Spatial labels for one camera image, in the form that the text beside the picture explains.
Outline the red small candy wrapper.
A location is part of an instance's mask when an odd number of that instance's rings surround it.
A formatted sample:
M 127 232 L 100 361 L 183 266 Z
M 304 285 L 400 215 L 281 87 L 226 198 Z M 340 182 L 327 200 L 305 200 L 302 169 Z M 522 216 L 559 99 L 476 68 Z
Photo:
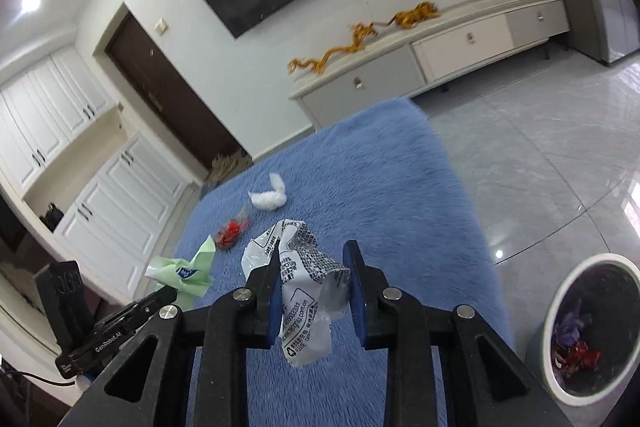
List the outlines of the red small candy wrapper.
M 216 233 L 214 239 L 218 249 L 228 251 L 231 249 L 248 228 L 250 219 L 248 219 L 248 210 L 242 209 L 236 216 L 227 221 L 224 226 Z

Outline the white black printed wrapper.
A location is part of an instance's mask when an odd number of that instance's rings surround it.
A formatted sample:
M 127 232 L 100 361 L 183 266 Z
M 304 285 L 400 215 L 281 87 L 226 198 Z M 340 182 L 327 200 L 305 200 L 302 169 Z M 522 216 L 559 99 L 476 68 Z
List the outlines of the white black printed wrapper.
M 282 352 L 290 365 L 304 367 L 331 353 L 331 325 L 346 313 L 350 270 L 320 251 L 303 221 L 281 220 L 251 239 L 243 273 L 268 265 L 273 256 L 280 261 Z

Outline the white built-in wardrobe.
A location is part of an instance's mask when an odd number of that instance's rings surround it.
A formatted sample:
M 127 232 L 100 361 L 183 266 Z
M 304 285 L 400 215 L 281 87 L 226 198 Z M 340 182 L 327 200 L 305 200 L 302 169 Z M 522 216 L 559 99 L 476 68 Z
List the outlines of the white built-in wardrobe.
M 190 179 L 72 46 L 1 87 L 1 187 L 60 260 L 128 303 Z

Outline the white tissue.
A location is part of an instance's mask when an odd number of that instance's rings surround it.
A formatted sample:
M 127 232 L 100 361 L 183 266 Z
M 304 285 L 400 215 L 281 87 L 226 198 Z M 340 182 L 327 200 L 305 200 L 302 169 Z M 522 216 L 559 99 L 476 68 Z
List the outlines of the white tissue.
M 248 192 L 250 203 L 259 210 L 272 211 L 285 205 L 288 200 L 286 186 L 279 173 L 270 172 L 271 190 L 262 193 Z

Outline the light green tissue packet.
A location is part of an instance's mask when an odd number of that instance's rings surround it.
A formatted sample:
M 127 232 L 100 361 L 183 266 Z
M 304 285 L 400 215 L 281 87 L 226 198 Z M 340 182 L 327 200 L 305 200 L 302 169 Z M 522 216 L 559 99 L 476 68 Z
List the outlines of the light green tissue packet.
M 182 311 L 194 308 L 196 300 L 203 298 L 212 280 L 210 270 L 217 247 L 212 236 L 208 236 L 191 260 L 157 257 L 146 267 L 145 276 L 160 285 L 177 291 L 175 305 Z

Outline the golden dragon figurine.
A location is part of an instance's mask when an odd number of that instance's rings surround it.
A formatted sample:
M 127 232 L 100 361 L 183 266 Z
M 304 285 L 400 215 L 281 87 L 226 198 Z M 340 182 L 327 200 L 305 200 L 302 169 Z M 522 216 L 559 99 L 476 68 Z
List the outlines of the golden dragon figurine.
M 334 55 L 355 54 L 366 48 L 366 40 L 369 37 L 376 37 L 378 31 L 374 27 L 374 23 L 365 25 L 358 23 L 352 25 L 352 43 L 348 46 L 334 46 L 326 50 L 320 58 L 292 58 L 288 62 L 288 73 L 293 75 L 298 70 L 309 70 L 316 75 L 322 75 L 328 66 L 329 61 Z

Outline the white round trash bin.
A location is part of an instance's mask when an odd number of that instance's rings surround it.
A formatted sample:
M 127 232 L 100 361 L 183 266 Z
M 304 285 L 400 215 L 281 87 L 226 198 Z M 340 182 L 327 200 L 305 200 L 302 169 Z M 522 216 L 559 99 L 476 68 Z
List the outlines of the white round trash bin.
M 593 371 L 563 377 L 551 362 L 556 320 L 577 299 L 592 323 L 579 341 L 602 351 Z M 586 407 L 608 397 L 639 360 L 639 269 L 618 254 L 598 254 L 580 262 L 553 296 L 526 349 L 525 363 L 550 395 L 568 407 Z

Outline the dark red snack wrapper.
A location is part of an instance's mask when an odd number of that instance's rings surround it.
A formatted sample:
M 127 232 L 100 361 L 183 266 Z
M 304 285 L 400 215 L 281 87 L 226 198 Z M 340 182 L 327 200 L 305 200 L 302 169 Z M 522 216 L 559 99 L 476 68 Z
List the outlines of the dark red snack wrapper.
M 601 353 L 599 349 L 589 348 L 585 341 L 577 341 L 568 347 L 553 343 L 551 362 L 563 377 L 568 378 L 582 369 L 593 371 L 600 361 Z

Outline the dark brown door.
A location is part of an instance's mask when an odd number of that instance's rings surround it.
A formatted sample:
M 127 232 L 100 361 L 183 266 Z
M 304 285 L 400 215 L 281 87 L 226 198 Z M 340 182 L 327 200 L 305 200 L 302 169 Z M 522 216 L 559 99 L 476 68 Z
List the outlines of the dark brown door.
M 118 25 L 105 53 L 200 164 L 209 168 L 219 155 L 244 152 L 133 15 Z

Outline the white low tv cabinet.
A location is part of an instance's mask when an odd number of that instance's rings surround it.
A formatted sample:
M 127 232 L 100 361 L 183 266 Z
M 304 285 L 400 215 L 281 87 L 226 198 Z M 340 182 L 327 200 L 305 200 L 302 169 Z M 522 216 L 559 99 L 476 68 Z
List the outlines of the white low tv cabinet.
M 570 30 L 564 0 L 473 0 L 412 29 L 381 32 L 367 47 L 294 80 L 291 98 L 323 129 L 391 98 L 412 98 L 541 46 Z

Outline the golden tiger figurine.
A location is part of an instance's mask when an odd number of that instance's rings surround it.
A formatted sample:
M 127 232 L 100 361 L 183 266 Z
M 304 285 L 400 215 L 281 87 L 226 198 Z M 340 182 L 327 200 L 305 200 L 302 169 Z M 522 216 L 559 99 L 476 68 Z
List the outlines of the golden tiger figurine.
M 440 17 L 439 9 L 431 1 L 420 2 L 413 9 L 397 12 L 386 26 L 398 26 L 402 29 L 411 29 L 426 20 Z

